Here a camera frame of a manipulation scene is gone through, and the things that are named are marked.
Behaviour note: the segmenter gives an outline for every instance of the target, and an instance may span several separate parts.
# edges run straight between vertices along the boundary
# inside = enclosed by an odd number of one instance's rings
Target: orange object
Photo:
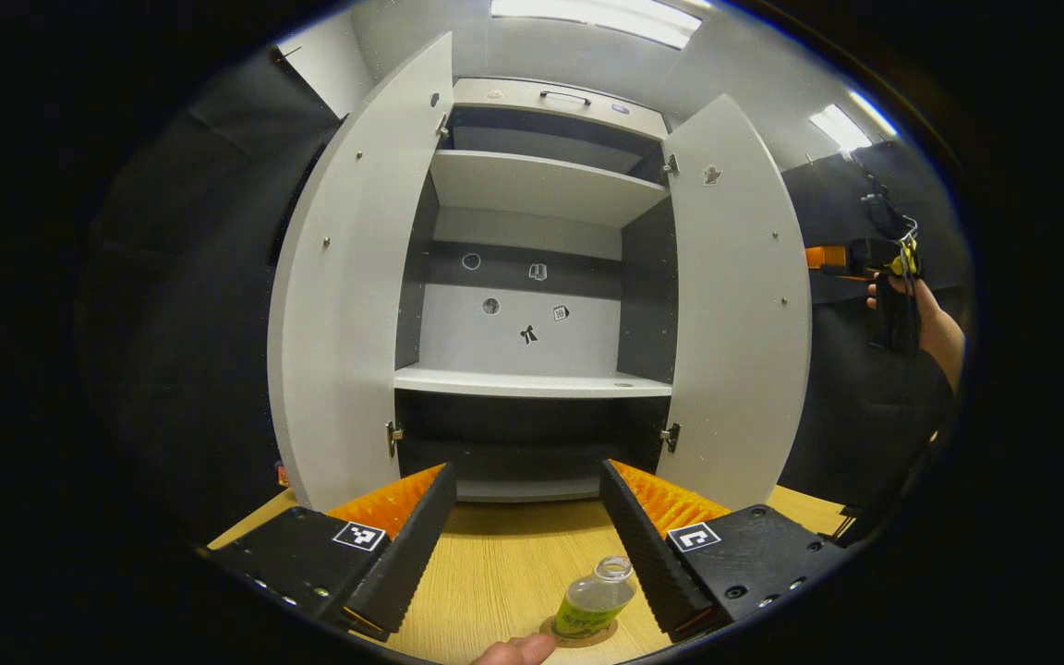
[[[848,248],[844,245],[824,245],[821,248],[807,248],[808,268],[822,269],[822,266],[848,266]]]
[[[355,521],[359,525],[384,529],[389,538],[396,538],[401,527],[404,527],[410,515],[413,515],[417,502],[426,495],[426,489],[434,484],[434,479],[443,470],[443,466],[446,465],[438,464],[425,471],[414,472],[413,476],[405,476],[396,483],[330,510],[328,514],[344,521]]]
[[[650,472],[639,471],[638,468],[615,460],[610,460],[610,464],[613,464],[618,475],[626,481],[638,504],[643,505],[643,511],[646,511],[647,517],[651,518],[651,525],[654,525],[654,530],[659,531],[661,538],[666,538],[671,529],[697,525],[699,521],[708,521],[730,513],[728,509],[706,500],[697,493],[658,479]]]

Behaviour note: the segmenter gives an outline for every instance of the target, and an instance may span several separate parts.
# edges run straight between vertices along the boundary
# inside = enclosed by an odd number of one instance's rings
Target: green label
[[[569,602],[568,598],[561,601],[561,610],[556,611],[556,621],[553,621],[553,631],[563,638],[578,639],[587,638],[602,628],[609,627],[613,618],[621,612],[624,606],[615,610],[604,610],[602,612],[591,612],[579,609]]]

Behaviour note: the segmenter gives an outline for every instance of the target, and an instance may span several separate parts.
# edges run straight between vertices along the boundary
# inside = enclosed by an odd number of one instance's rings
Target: plastic bottle
[[[566,639],[583,639],[609,627],[634,598],[630,584],[632,565],[626,556],[605,556],[594,572],[576,580],[565,591],[552,630]]]

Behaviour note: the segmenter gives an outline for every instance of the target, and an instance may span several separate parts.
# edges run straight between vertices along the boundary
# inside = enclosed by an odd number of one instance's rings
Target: cork coaster
[[[614,619],[610,622],[609,627],[602,628],[602,630],[594,633],[587,638],[582,639],[570,639],[563,638],[563,636],[558,635],[552,631],[552,622],[556,619],[556,615],[550,615],[547,619],[541,624],[541,632],[546,635],[552,635],[556,638],[556,646],[561,648],[581,648],[581,647],[592,647],[592,645],[603,643],[603,641],[610,639],[610,635],[615,634],[618,631],[618,620]]]

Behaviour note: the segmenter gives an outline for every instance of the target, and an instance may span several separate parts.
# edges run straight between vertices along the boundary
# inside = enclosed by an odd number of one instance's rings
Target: ceiling
[[[366,0],[351,9],[379,81],[438,33],[454,33],[455,76],[508,76],[591,87],[661,111],[679,124],[727,93],[780,169],[838,148],[808,118],[835,102],[869,135],[878,127],[849,85],[802,46],[738,10],[666,0],[704,18],[682,51],[632,34],[544,18],[491,17],[491,0]]]

